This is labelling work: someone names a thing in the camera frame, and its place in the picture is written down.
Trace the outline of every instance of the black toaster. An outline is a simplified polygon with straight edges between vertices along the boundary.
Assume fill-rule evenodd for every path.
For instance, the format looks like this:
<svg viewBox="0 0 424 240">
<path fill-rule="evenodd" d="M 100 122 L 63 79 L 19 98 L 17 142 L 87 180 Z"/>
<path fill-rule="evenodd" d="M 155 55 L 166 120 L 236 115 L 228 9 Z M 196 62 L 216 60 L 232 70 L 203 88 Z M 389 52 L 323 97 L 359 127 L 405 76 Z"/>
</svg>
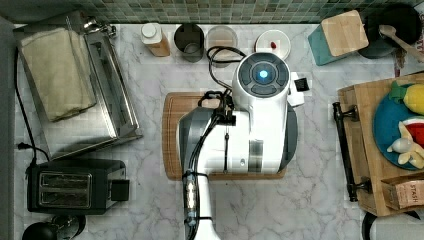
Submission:
<svg viewBox="0 0 424 240">
<path fill-rule="evenodd" d="M 28 169 L 30 212 L 100 215 L 118 201 L 128 201 L 129 180 L 118 160 L 64 159 Z"/>
</svg>

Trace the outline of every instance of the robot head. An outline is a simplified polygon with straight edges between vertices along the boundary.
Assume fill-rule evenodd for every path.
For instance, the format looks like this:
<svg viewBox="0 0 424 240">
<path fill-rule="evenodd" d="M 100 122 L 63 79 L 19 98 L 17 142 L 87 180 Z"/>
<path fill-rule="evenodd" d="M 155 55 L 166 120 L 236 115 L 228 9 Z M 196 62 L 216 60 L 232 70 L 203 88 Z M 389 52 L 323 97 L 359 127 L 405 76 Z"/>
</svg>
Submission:
<svg viewBox="0 0 424 240">
<path fill-rule="evenodd" d="M 235 95 L 271 98 L 287 92 L 290 71 L 273 53 L 253 53 L 243 59 L 233 80 Z"/>
</svg>

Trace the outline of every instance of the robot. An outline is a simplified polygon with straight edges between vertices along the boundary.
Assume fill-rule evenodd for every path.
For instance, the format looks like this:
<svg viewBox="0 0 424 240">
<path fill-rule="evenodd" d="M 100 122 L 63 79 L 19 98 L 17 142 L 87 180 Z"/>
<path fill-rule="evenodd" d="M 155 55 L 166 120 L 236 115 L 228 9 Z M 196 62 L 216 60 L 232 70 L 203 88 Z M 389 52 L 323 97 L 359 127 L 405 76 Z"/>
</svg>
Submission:
<svg viewBox="0 0 424 240">
<path fill-rule="evenodd" d="M 283 60 L 273 53 L 253 53 L 240 61 L 231 96 L 228 89 L 205 95 L 219 98 L 218 108 L 200 106 L 181 118 L 177 148 L 187 240 L 220 239 L 212 222 L 209 174 L 275 174 L 290 162 L 297 144 L 290 86 L 294 84 Z"/>
</svg>

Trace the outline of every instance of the wooden cutting board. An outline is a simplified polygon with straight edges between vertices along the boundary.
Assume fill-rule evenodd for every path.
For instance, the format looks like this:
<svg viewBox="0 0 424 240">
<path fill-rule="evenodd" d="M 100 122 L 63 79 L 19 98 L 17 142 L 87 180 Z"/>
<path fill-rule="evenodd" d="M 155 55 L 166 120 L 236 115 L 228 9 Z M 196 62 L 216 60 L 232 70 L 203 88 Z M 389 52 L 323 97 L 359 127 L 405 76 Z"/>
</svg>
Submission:
<svg viewBox="0 0 424 240">
<path fill-rule="evenodd" d="M 328 48 L 334 57 L 368 46 L 368 38 L 358 11 L 352 10 L 324 19 L 321 23 Z"/>
<path fill-rule="evenodd" d="M 180 181 L 182 170 L 177 152 L 177 126 L 185 114 L 197 107 L 197 102 L 203 96 L 202 92 L 172 92 L 166 96 L 162 116 L 162 154 L 166 175 L 170 180 Z M 206 100 L 203 107 L 216 108 L 217 100 Z M 286 169 L 276 174 L 236 174 L 213 173 L 210 180 L 260 180 L 279 179 L 284 177 Z"/>
</svg>

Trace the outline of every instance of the stainless steel tray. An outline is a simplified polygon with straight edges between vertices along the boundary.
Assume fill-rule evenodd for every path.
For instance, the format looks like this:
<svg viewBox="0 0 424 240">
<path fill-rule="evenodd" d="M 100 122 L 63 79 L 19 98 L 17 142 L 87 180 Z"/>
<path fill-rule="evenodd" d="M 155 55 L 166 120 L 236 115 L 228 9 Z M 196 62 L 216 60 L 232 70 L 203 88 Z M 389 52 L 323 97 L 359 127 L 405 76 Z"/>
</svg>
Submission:
<svg viewBox="0 0 424 240">
<path fill-rule="evenodd" d="M 75 11 L 14 30 L 20 53 L 22 39 L 59 27 L 72 29 L 83 35 L 87 43 L 91 69 L 90 84 L 97 104 L 74 117 L 57 122 L 48 120 L 27 61 L 21 54 L 52 159 L 78 155 L 142 136 L 109 35 L 96 31 L 95 28 L 88 31 L 87 22 L 90 22 L 90 19 L 83 12 Z"/>
</svg>

